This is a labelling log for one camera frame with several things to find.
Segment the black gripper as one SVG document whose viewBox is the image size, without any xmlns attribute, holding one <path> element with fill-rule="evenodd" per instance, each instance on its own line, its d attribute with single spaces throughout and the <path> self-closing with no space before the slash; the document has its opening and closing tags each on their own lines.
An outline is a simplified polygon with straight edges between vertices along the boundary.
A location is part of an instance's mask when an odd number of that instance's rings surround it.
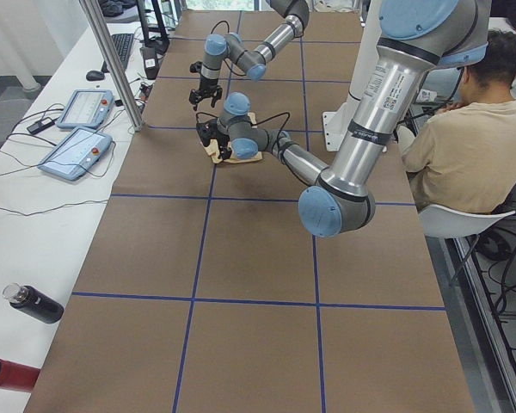
<svg viewBox="0 0 516 413">
<path fill-rule="evenodd" d="M 211 107 L 214 108 L 223 96 L 223 88 L 218 86 L 218 79 L 205 77 L 204 75 L 200 76 L 199 88 L 191 89 L 189 95 L 189 102 L 194 111 L 198 109 L 200 102 L 203 100 L 202 94 L 209 94 L 209 97 L 212 99 Z"/>
<path fill-rule="evenodd" d="M 230 138 L 228 135 L 216 132 L 215 139 L 218 145 L 214 146 L 212 153 L 212 161 L 214 163 L 222 163 L 231 157 L 232 149 L 229 147 Z"/>
</svg>

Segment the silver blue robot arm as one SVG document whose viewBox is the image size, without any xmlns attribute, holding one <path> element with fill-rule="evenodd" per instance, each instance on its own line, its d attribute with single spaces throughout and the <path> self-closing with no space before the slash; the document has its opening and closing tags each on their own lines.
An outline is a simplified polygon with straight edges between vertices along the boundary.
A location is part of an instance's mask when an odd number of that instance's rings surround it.
<svg viewBox="0 0 516 413">
<path fill-rule="evenodd" d="M 243 76 L 259 81 L 265 75 L 268 63 L 290 42 L 304 35 L 310 19 L 307 2 L 270 1 L 268 5 L 283 17 L 283 22 L 254 48 L 247 48 L 242 37 L 235 32 L 206 37 L 203 59 L 190 65 L 190 71 L 200 75 L 199 87 L 189 94 L 189 102 L 194 108 L 205 99 L 211 99 L 211 105 L 215 106 L 222 98 L 219 76 L 225 60 L 240 69 Z"/>
<path fill-rule="evenodd" d="M 268 151 L 308 184 L 300 195 L 303 226 L 333 237 L 365 226 L 375 202 L 366 181 L 396 124 L 407 112 L 425 74 L 479 62 L 487 47 L 489 1 L 383 1 L 366 22 L 378 23 L 378 62 L 331 165 L 282 131 L 249 124 L 250 102 L 231 93 L 217 120 L 239 159 Z"/>
</svg>

